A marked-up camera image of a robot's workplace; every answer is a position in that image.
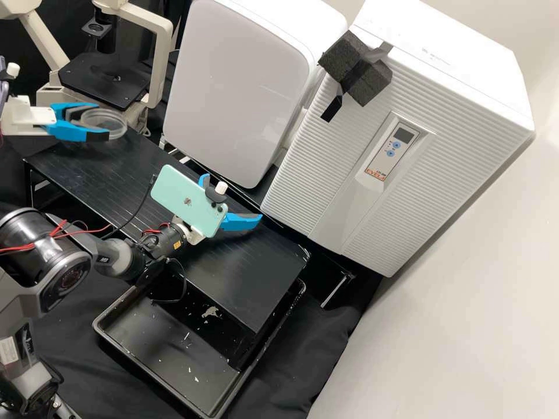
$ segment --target white plastic bracket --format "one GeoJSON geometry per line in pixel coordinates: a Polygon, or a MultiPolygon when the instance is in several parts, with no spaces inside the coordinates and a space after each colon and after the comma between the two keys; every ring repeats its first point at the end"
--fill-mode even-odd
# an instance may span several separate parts
{"type": "Polygon", "coordinates": [[[173,215],[171,222],[181,229],[181,231],[184,234],[184,237],[186,238],[186,241],[193,246],[197,245],[198,243],[200,243],[202,240],[206,238],[205,235],[200,233],[194,227],[190,227],[189,230],[183,223],[183,220],[180,217],[177,217],[176,215],[173,215]]]}
{"type": "Polygon", "coordinates": [[[56,122],[51,108],[31,106],[29,96],[10,97],[2,111],[2,134],[6,136],[46,136],[42,125],[56,122]]]}

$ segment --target red wire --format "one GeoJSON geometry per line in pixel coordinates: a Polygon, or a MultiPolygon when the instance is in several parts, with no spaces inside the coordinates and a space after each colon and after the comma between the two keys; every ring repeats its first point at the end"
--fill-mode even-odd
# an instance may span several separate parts
{"type": "Polygon", "coordinates": [[[102,231],[107,230],[109,227],[112,227],[112,224],[107,224],[106,226],[104,226],[102,229],[99,229],[99,230],[80,230],[80,231],[73,232],[73,233],[65,233],[65,234],[62,234],[62,235],[58,235],[58,236],[55,236],[54,238],[55,239],[61,239],[63,237],[75,236],[76,234],[83,234],[83,233],[101,233],[102,231]]]}
{"type": "Polygon", "coordinates": [[[53,231],[51,231],[48,235],[51,236],[51,237],[54,237],[54,235],[55,235],[56,233],[58,233],[60,230],[62,230],[62,226],[63,226],[64,224],[66,224],[66,220],[60,221],[60,223],[58,223],[58,225],[56,226],[56,228],[55,228],[53,231]]]}
{"type": "Polygon", "coordinates": [[[31,250],[33,248],[35,248],[35,243],[27,243],[27,244],[24,244],[23,246],[5,247],[3,249],[0,249],[0,253],[6,252],[6,251],[12,251],[12,250],[31,250]]]}
{"type": "MultiPolygon", "coordinates": [[[[48,235],[51,236],[51,237],[54,237],[54,235],[62,229],[62,226],[64,224],[66,224],[66,220],[60,221],[60,223],[56,226],[56,228],[53,231],[51,231],[48,235]]],[[[0,253],[4,253],[4,252],[7,252],[7,251],[12,251],[12,250],[21,250],[21,251],[31,250],[33,248],[35,248],[35,243],[27,243],[27,244],[24,244],[22,246],[5,247],[3,249],[0,249],[0,253]]]]}
{"type": "Polygon", "coordinates": [[[152,234],[157,234],[157,233],[161,233],[160,230],[154,230],[154,229],[146,229],[144,231],[142,231],[141,235],[146,235],[148,233],[152,233],[152,234]]]}
{"type": "MultiPolygon", "coordinates": [[[[61,235],[57,235],[56,234],[62,230],[63,225],[66,223],[66,220],[62,220],[60,221],[60,223],[56,226],[56,228],[51,231],[48,235],[51,236],[54,239],[61,239],[63,237],[68,237],[68,236],[74,236],[76,234],[82,234],[82,233],[100,233],[102,231],[107,230],[109,227],[112,227],[112,224],[107,224],[106,226],[104,226],[102,229],[99,230],[80,230],[77,232],[73,232],[73,233],[65,233],[65,234],[61,234],[61,235]]],[[[35,248],[35,243],[27,243],[24,244],[22,246],[16,246],[16,247],[6,247],[6,248],[2,248],[0,249],[0,253],[4,253],[7,251],[27,251],[27,250],[31,250],[35,248]]]]}

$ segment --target white debris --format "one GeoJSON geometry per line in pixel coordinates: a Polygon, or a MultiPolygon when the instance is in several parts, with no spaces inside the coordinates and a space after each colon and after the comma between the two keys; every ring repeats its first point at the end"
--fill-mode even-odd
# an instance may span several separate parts
{"type": "Polygon", "coordinates": [[[211,306],[210,308],[208,308],[206,310],[206,312],[204,314],[202,314],[202,318],[206,318],[206,317],[211,316],[211,315],[214,316],[214,317],[219,318],[219,316],[217,315],[217,312],[219,310],[220,310],[219,308],[211,306]]]}

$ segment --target white sticker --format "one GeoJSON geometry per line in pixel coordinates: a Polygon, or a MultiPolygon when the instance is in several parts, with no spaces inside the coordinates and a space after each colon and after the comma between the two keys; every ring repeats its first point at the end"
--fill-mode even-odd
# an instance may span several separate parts
{"type": "Polygon", "coordinates": [[[13,337],[0,340],[0,363],[3,365],[11,364],[19,359],[17,355],[16,343],[13,337]]]}

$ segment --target white wall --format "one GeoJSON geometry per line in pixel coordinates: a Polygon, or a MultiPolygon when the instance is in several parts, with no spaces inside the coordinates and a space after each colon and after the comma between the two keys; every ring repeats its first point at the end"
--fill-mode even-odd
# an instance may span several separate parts
{"type": "Polygon", "coordinates": [[[385,280],[309,417],[558,418],[559,2],[430,3],[517,52],[539,134],[385,280]]]}
{"type": "Polygon", "coordinates": [[[342,13],[349,24],[353,22],[355,16],[359,13],[361,6],[363,6],[363,1],[364,0],[324,0],[325,3],[328,3],[342,13]]]}

